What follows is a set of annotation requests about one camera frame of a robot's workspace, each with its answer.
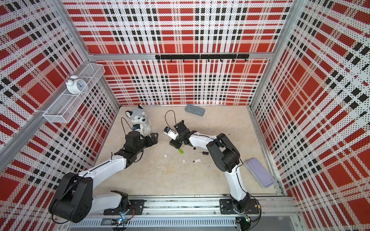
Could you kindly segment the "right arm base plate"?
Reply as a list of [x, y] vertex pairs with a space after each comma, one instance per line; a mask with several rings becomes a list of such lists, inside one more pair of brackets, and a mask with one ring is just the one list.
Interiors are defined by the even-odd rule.
[[248, 202], [237, 202], [232, 198], [220, 199], [220, 212], [222, 215], [231, 215], [231, 214], [259, 214], [259, 207], [257, 200], [250, 199]]

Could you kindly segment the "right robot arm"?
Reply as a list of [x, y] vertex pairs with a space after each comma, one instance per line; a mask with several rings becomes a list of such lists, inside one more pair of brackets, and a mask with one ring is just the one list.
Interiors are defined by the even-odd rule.
[[209, 136], [197, 131], [190, 131], [183, 120], [176, 124], [174, 129], [166, 127], [164, 133], [171, 138], [170, 145], [176, 149], [180, 149], [184, 144], [208, 150], [217, 168], [226, 176], [230, 187], [232, 207], [238, 213], [247, 211], [251, 197], [241, 178], [240, 153], [225, 134]]

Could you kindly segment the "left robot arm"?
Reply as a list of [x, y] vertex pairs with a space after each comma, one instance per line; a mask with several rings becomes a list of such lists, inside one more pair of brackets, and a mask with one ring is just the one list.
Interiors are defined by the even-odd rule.
[[158, 136], [158, 133], [151, 133], [144, 137], [138, 131], [131, 131], [125, 136], [124, 146], [108, 160], [80, 173], [64, 175], [48, 208], [52, 218], [78, 223], [87, 215], [102, 210], [129, 211], [132, 205], [127, 193], [113, 190], [109, 195], [94, 197], [94, 189], [133, 164], [139, 153], [158, 143]]

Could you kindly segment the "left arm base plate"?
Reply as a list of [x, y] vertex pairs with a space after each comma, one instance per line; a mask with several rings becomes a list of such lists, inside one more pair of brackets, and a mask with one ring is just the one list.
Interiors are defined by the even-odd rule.
[[142, 215], [144, 209], [145, 200], [128, 200], [123, 206], [119, 206], [115, 209], [104, 210], [105, 216], [110, 215]]

